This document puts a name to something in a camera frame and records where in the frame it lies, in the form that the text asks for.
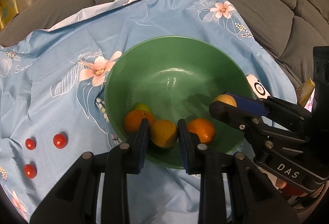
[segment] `green lime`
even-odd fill
[[[144,110],[144,111],[147,111],[149,113],[152,113],[151,109],[144,103],[137,103],[135,105],[135,107],[133,108],[133,110]]]

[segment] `screw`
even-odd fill
[[[268,147],[269,149],[272,149],[274,145],[273,145],[273,142],[271,142],[270,140],[267,140],[265,142],[265,146]]]
[[[239,160],[243,160],[246,156],[244,153],[238,152],[235,154],[235,157]]]
[[[252,121],[255,123],[255,124],[259,124],[260,121],[257,119],[257,118],[253,118]]]
[[[120,149],[129,149],[130,145],[128,143],[121,143],[119,147]]]
[[[208,146],[205,145],[205,144],[201,143],[201,144],[198,145],[198,149],[201,150],[201,151],[205,151],[207,148],[208,148]]]
[[[91,152],[85,152],[82,154],[82,158],[85,160],[88,160],[89,158],[91,158],[92,153]]]

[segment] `orange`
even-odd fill
[[[191,121],[187,125],[187,129],[189,132],[197,134],[200,142],[204,144],[212,143],[216,135],[213,124],[209,120],[203,118]]]
[[[124,130],[127,134],[135,133],[138,131],[142,120],[148,119],[150,125],[155,121],[155,117],[150,112],[144,110],[133,110],[126,115],[124,119]]]
[[[215,98],[214,101],[221,101],[223,103],[226,103],[226,104],[229,104],[233,107],[236,107],[236,101],[235,99],[231,96],[231,95],[228,95],[228,94],[221,94],[219,95],[217,98]]]
[[[150,127],[150,139],[161,148],[173,146],[177,138],[177,127],[169,120],[157,120]]]

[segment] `black bracket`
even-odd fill
[[[183,119],[178,128],[184,168],[188,174],[201,174],[198,224],[227,221],[223,173],[230,189],[232,224],[299,223],[294,209],[244,153],[231,156],[201,144],[196,134],[187,131]]]
[[[245,98],[233,95],[238,106],[220,101],[209,107],[210,115],[245,133],[251,144],[254,163],[282,180],[304,190],[316,191],[329,177],[328,160],[321,158],[310,143],[316,136],[312,130],[312,114],[299,105],[274,97],[249,100],[262,105],[266,114],[253,114],[249,106],[239,107]],[[269,126],[263,122],[267,117],[287,130]]]

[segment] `red cherry tomato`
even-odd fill
[[[67,139],[63,134],[56,134],[53,138],[53,143],[56,148],[63,149],[67,145]]]
[[[36,143],[34,142],[34,140],[32,139],[27,139],[25,141],[25,146],[27,147],[27,149],[29,150],[33,150],[36,148]]]
[[[36,169],[31,164],[27,164],[24,166],[24,172],[25,172],[25,175],[31,179],[35,178],[37,175]]]
[[[302,195],[305,191],[290,184],[287,184],[282,190],[282,194],[286,196]]]

